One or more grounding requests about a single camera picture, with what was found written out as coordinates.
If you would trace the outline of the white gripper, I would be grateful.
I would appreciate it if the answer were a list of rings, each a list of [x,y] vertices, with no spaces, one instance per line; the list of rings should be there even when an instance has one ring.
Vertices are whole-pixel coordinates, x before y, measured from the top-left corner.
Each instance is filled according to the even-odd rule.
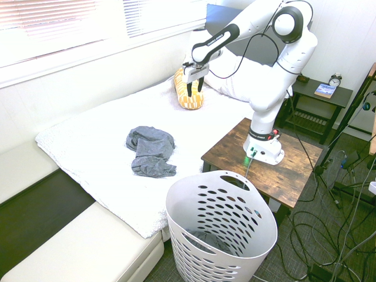
[[[199,80],[197,91],[202,91],[202,86],[204,83],[204,76],[209,73],[209,64],[205,64],[200,68],[197,65],[184,66],[183,67],[183,77],[182,81],[187,83],[187,95],[192,96],[192,82]]]

